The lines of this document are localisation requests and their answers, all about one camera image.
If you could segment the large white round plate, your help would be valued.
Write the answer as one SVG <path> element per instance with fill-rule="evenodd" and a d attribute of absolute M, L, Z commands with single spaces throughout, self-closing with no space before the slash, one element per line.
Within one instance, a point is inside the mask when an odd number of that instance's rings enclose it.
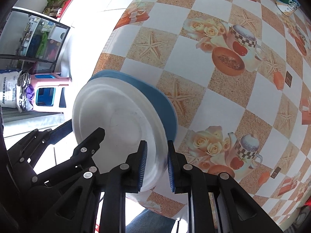
<path fill-rule="evenodd" d="M 100 173 L 125 163 L 142 140 L 147 142 L 148 154 L 141 190 L 153 188 L 167 169 L 161 119 L 145 95 L 127 82 L 109 77 L 87 82 L 75 99 L 72 127 L 78 143 L 97 128 L 104 129 L 104 140 L 93 156 Z"/>

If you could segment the pink plastic stool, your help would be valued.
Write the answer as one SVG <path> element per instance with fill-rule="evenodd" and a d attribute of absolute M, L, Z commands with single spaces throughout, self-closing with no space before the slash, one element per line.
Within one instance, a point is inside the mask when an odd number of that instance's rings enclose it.
<path fill-rule="evenodd" d="M 33 110 L 37 112 L 63 113 L 66 109 L 65 88 L 72 80 L 58 73 L 31 75 L 30 85 L 34 88 L 31 100 Z"/>

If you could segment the blue plate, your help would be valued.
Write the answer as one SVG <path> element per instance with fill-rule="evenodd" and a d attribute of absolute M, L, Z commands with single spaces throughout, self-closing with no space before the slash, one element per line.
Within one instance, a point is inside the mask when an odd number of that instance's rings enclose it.
<path fill-rule="evenodd" d="M 93 75 L 89 81 L 101 77 L 122 80 L 142 92 L 142 94 L 151 102 L 160 117 L 167 140 L 175 141 L 178 130 L 178 118 L 173 104 L 162 91 L 153 85 L 116 70 L 102 70 Z"/>

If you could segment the white printed sack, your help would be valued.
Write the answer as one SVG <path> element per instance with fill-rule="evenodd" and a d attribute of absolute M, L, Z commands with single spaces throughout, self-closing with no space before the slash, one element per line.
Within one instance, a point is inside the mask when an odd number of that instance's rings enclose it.
<path fill-rule="evenodd" d="M 21 72 L 16 70 L 1 70 L 1 106 L 7 108 L 17 108 L 22 112 L 19 104 L 21 87 L 18 86 L 18 79 Z"/>

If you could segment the glass display cabinet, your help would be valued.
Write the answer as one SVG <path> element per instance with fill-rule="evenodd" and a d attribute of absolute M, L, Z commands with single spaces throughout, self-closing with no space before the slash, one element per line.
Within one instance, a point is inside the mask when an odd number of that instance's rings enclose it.
<path fill-rule="evenodd" d="M 14 6 L 1 24 L 1 70 L 57 71 L 69 31 L 49 16 Z"/>

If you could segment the checkered patterned tablecloth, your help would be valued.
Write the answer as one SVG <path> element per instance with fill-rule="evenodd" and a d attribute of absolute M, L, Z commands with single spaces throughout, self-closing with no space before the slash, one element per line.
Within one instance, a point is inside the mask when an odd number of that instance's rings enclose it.
<path fill-rule="evenodd" d="M 278 223 L 310 190 L 310 19 L 276 0 L 133 0 L 95 72 L 162 91 L 175 148 L 228 170 Z"/>

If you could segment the green white paper cup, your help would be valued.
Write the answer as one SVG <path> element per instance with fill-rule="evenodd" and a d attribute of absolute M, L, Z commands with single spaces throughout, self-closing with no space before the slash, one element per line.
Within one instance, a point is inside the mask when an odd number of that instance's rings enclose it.
<path fill-rule="evenodd" d="M 291 16 L 300 5 L 298 0 L 276 0 L 276 6 L 286 16 Z"/>

